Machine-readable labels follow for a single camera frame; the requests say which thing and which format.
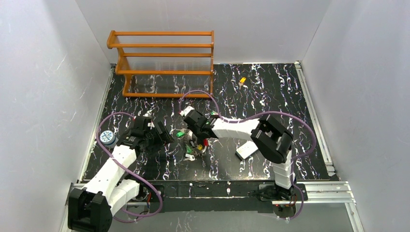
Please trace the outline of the green tagged key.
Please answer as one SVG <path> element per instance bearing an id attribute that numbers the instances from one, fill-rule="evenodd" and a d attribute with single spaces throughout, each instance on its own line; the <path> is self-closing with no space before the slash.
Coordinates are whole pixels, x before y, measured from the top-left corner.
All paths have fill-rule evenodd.
<path id="1" fill-rule="evenodd" d="M 187 133 L 187 129 L 179 129 L 178 132 L 176 133 L 176 136 L 177 136 L 178 138 L 181 138 L 181 137 L 183 137 L 184 135 L 186 135 L 186 133 Z"/>

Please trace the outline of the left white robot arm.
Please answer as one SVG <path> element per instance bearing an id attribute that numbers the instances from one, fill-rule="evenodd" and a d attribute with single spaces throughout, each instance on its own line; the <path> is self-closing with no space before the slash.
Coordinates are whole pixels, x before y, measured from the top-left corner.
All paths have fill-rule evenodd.
<path id="1" fill-rule="evenodd" d="M 146 179 L 129 170 L 140 152 L 156 150 L 174 139 L 161 121 L 151 115 L 133 116 L 130 126 L 117 137 L 111 130 L 97 131 L 98 145 L 109 159 L 83 187 L 73 188 L 68 196 L 67 227 L 78 232 L 106 232 L 113 216 L 140 193 L 144 184 L 159 199 L 160 192 Z"/>

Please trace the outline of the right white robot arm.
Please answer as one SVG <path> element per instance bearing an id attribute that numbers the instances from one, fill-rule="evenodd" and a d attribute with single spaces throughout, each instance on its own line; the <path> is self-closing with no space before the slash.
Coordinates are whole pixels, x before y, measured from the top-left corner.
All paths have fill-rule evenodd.
<path id="1" fill-rule="evenodd" d="M 201 143 L 210 138 L 252 141 L 263 157 L 273 163 L 275 184 L 291 189 L 295 180 L 291 161 L 293 135 L 273 116 L 229 123 L 218 115 L 206 117 L 191 107 L 181 111 L 180 115 Z"/>

